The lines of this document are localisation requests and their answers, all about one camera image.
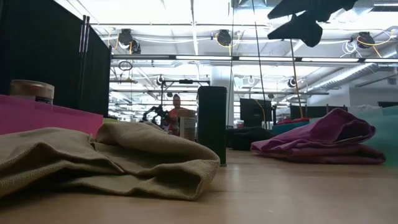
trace towel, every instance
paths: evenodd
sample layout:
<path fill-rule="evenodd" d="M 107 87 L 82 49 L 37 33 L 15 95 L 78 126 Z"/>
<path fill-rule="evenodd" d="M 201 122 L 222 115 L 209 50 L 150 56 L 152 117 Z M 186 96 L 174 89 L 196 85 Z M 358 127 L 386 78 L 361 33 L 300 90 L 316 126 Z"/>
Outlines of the towel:
<path fill-rule="evenodd" d="M 319 164 L 381 164 L 382 152 L 360 144 L 376 128 L 341 109 L 270 140 L 252 143 L 256 154 L 290 162 Z"/>
<path fill-rule="evenodd" d="M 205 146 L 144 123 L 105 123 L 96 138 L 44 128 L 0 136 L 0 198 L 24 188 L 89 187 L 195 200 L 220 166 Z"/>

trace magenta towel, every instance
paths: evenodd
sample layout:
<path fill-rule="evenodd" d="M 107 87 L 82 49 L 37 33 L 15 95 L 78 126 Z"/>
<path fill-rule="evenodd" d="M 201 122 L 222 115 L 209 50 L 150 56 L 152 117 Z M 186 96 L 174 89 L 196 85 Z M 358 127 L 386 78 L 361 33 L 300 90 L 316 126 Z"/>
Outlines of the magenta towel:
<path fill-rule="evenodd" d="M 317 164 L 381 164 L 386 157 L 360 144 L 376 128 L 341 109 L 272 139 L 254 142 L 251 150 L 264 157 Z"/>

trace black speaker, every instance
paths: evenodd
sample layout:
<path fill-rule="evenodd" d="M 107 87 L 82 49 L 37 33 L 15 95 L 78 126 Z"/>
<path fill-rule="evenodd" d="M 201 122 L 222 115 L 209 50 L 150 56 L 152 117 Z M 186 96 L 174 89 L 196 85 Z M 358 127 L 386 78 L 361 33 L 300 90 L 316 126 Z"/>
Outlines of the black speaker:
<path fill-rule="evenodd" d="M 226 88 L 201 86 L 198 89 L 197 141 L 214 151 L 222 166 L 226 165 Z"/>

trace olive green towel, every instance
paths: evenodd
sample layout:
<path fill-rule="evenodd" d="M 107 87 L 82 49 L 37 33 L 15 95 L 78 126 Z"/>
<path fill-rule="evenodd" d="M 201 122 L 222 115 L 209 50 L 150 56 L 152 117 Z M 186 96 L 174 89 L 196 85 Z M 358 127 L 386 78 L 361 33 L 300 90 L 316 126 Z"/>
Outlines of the olive green towel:
<path fill-rule="evenodd" d="M 27 187 L 85 186 L 195 200 L 219 166 L 207 147 L 144 123 L 106 123 L 96 139 L 44 128 L 0 136 L 0 197 Z"/>

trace man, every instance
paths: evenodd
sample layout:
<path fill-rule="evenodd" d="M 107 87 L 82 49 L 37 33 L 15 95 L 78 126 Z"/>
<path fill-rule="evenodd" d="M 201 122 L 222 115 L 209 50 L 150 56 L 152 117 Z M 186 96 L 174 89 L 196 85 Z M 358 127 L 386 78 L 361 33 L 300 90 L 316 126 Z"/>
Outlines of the man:
<path fill-rule="evenodd" d="M 173 134 L 178 136 L 180 133 L 180 128 L 178 126 L 178 111 L 183 110 L 184 108 L 181 107 L 181 98 L 177 94 L 173 96 L 173 105 L 174 109 L 169 112 L 169 117 L 171 118 L 169 124 L 169 131 Z"/>

